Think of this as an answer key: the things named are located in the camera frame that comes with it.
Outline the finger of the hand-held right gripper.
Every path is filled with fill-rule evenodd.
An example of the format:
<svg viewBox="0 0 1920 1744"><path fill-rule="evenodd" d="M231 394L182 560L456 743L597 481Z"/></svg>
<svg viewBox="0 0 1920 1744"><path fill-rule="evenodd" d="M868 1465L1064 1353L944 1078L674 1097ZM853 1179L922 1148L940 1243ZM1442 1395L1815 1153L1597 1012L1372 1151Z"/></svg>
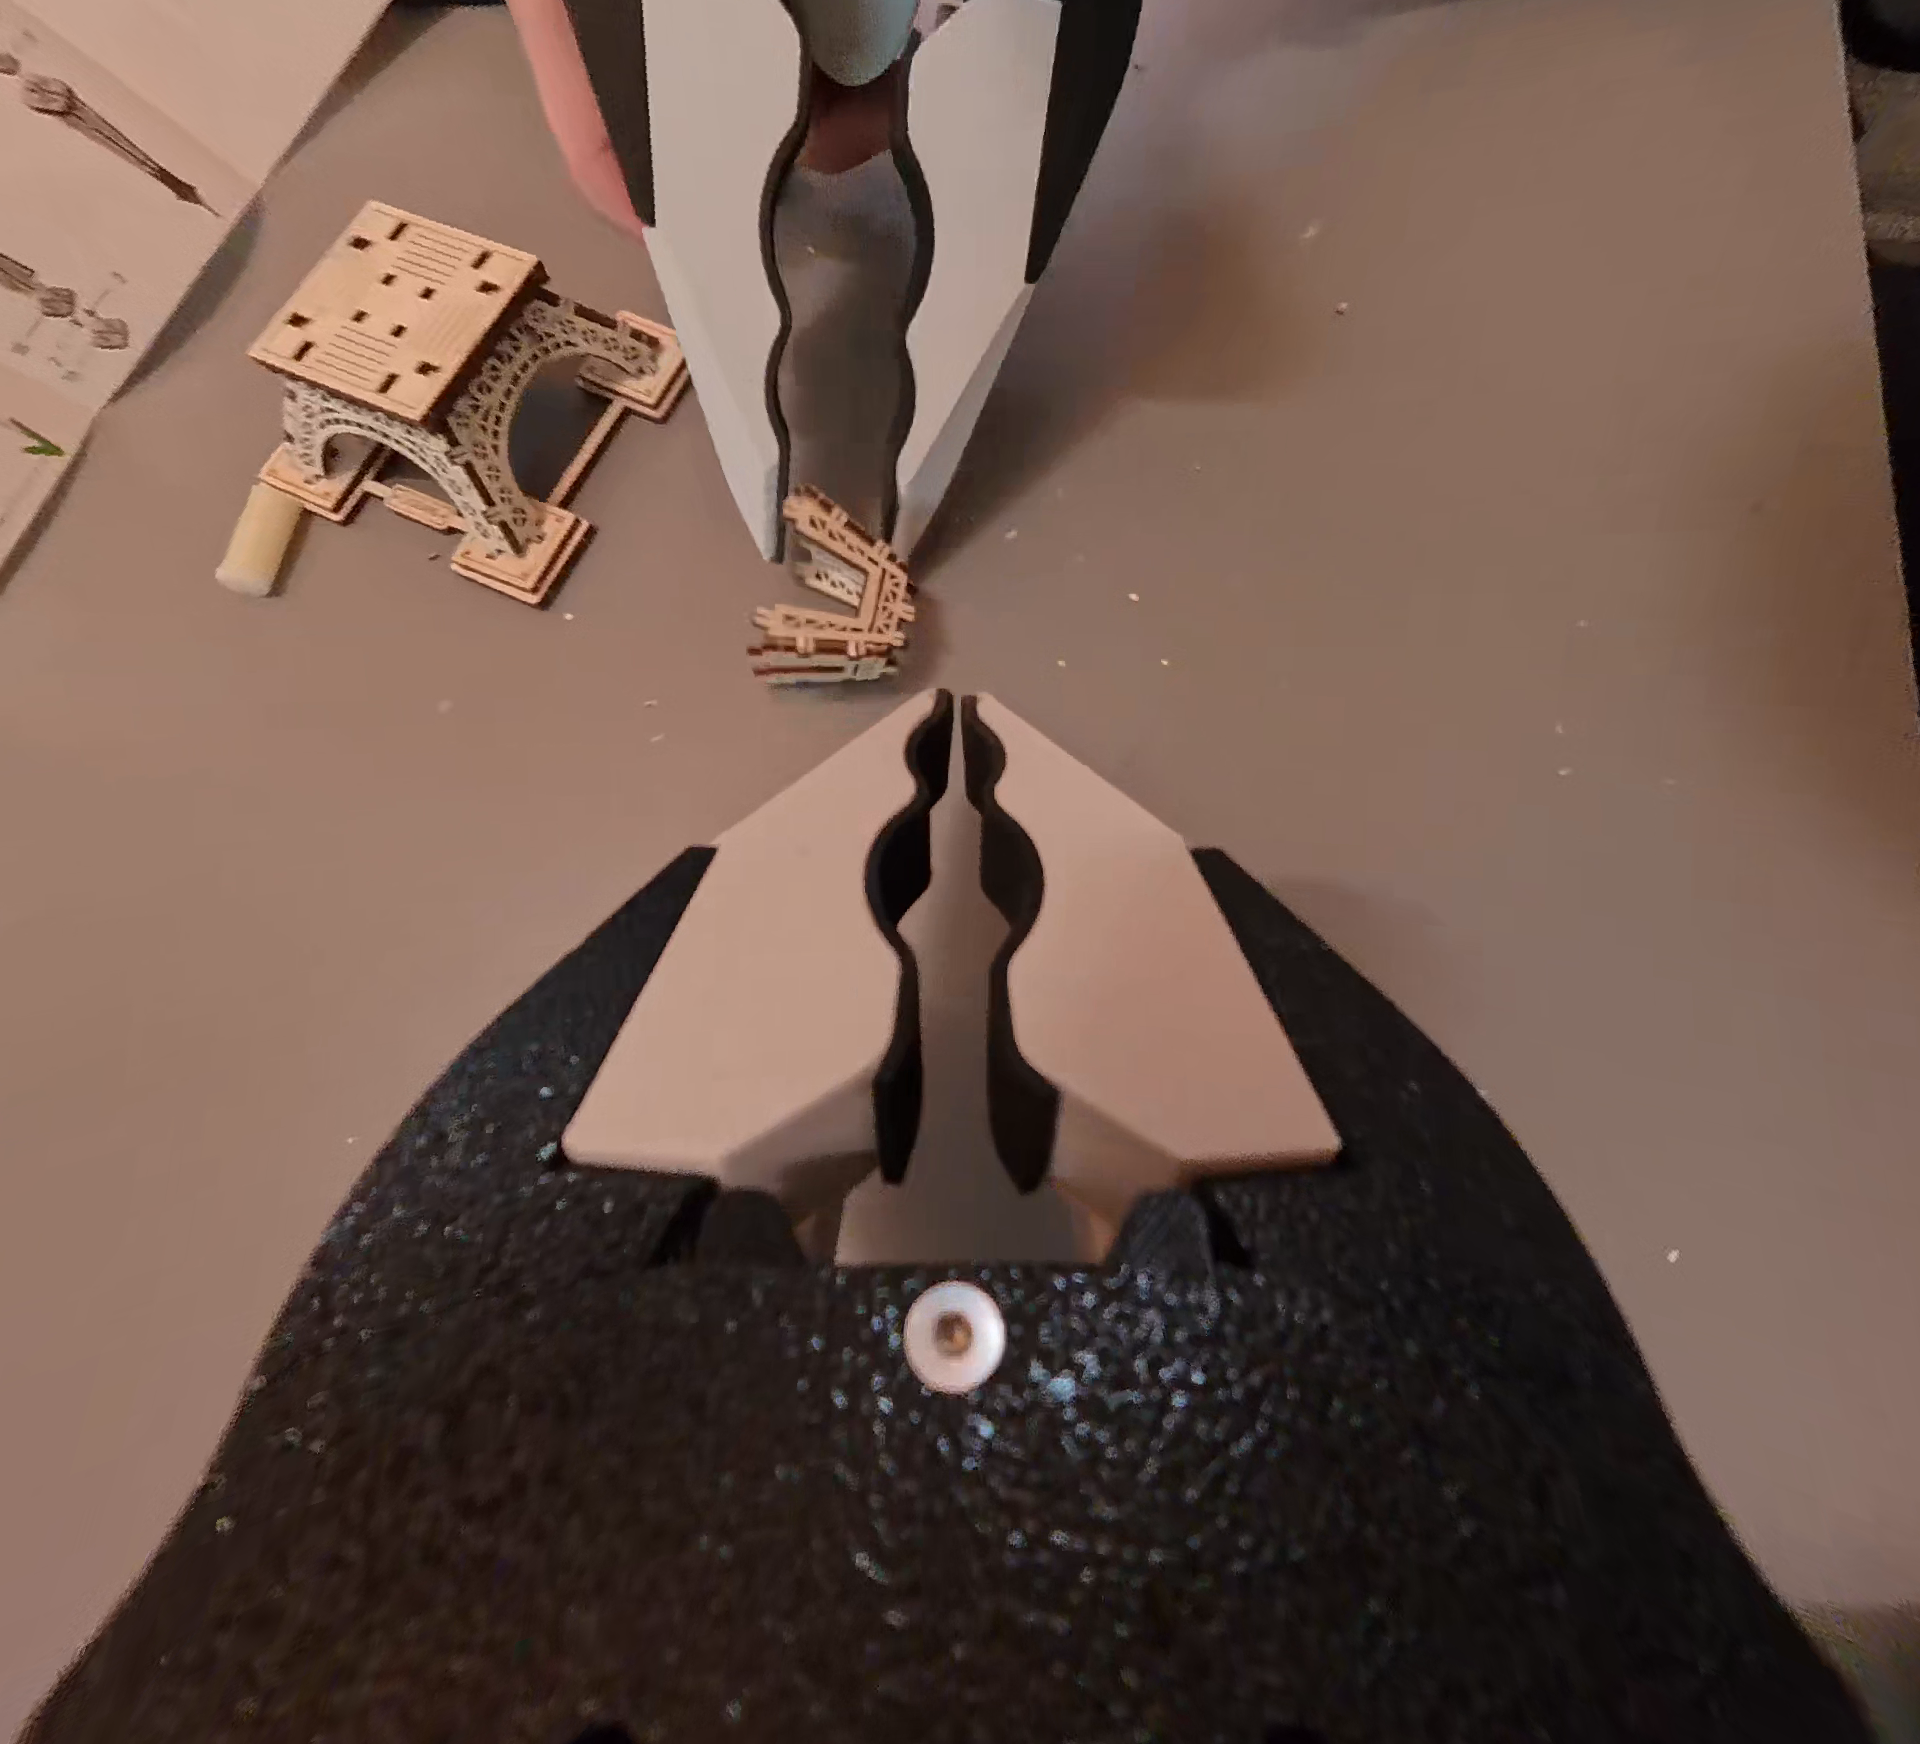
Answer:
<svg viewBox="0 0 1920 1744"><path fill-rule="evenodd" d="M911 556L937 515L1030 301L1028 239L1059 7L965 0L915 51L904 144L918 176L904 350L910 421L892 544Z"/></svg>
<svg viewBox="0 0 1920 1744"><path fill-rule="evenodd" d="M761 556L782 556L788 329L770 248L802 137L804 58L781 0L640 0L656 282L722 478Z"/></svg>

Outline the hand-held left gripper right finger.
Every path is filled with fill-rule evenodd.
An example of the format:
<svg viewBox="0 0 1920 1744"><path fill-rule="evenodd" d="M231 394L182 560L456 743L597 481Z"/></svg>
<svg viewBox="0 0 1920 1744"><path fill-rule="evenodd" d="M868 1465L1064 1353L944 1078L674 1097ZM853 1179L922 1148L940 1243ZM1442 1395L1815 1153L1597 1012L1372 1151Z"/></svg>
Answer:
<svg viewBox="0 0 1920 1744"><path fill-rule="evenodd" d="M962 699L988 972L986 1108L1014 1188L1116 1225L1146 1195L1342 1148L1186 843L988 696Z"/></svg>

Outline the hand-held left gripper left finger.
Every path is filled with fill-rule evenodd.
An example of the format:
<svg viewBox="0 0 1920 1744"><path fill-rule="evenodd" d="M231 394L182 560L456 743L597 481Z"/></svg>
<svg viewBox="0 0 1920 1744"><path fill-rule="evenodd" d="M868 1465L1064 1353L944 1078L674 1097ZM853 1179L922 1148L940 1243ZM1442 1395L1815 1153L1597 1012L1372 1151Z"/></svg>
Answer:
<svg viewBox="0 0 1920 1744"><path fill-rule="evenodd" d="M738 821L699 874L563 1153L802 1217L901 1182L923 1108L904 914L932 882L954 698L928 689Z"/></svg>

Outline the wooden tower section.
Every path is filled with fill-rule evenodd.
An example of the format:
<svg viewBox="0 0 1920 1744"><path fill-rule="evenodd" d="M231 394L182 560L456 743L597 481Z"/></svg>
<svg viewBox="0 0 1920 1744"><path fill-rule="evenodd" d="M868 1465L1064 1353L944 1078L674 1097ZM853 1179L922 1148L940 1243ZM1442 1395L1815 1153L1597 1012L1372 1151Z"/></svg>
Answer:
<svg viewBox="0 0 1920 1744"><path fill-rule="evenodd" d="M904 560L814 486L781 506L798 551L798 582L827 608L763 606L752 614L748 670L769 685L830 685L900 676L915 593Z"/></svg>

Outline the person's right hand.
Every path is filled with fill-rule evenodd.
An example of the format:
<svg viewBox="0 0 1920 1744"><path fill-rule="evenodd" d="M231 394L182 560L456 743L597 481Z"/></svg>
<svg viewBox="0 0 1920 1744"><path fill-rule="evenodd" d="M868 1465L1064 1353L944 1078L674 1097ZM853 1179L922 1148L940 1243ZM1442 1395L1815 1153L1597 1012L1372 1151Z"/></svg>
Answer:
<svg viewBox="0 0 1920 1744"><path fill-rule="evenodd" d="M644 228L603 124L563 3L501 3L569 181L603 220L640 239Z"/></svg>

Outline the wooden tower base model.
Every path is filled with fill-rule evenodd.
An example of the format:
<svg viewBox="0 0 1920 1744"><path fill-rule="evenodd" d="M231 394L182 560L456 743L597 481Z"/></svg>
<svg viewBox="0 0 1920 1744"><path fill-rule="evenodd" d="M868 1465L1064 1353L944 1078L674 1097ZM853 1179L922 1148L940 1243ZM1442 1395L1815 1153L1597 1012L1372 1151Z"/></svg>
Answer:
<svg viewBox="0 0 1920 1744"><path fill-rule="evenodd" d="M671 328L552 292L530 251L377 201L246 355L280 389L280 439L254 482L334 524L377 503L454 536L454 574L534 608L588 544L568 504L619 424L663 422L689 386ZM509 441L528 391L556 368L600 414L536 493Z"/></svg>

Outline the white instruction booklet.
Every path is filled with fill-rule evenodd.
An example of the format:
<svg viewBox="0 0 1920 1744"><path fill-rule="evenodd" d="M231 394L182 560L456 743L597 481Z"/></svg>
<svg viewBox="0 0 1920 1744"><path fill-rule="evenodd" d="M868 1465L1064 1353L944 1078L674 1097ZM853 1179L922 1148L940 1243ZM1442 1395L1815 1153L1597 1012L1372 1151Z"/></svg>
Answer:
<svg viewBox="0 0 1920 1744"><path fill-rule="evenodd" d="M394 0L2 0L2 562Z"/></svg>

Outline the cream wax stick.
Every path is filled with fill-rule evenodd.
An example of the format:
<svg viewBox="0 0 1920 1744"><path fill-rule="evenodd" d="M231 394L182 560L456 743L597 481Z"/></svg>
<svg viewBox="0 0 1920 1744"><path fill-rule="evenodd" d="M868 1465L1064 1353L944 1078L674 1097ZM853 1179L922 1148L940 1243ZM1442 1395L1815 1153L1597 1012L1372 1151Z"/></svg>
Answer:
<svg viewBox="0 0 1920 1744"><path fill-rule="evenodd" d="M272 597L306 515L295 497L272 482L252 482L214 567L216 587L252 601Z"/></svg>

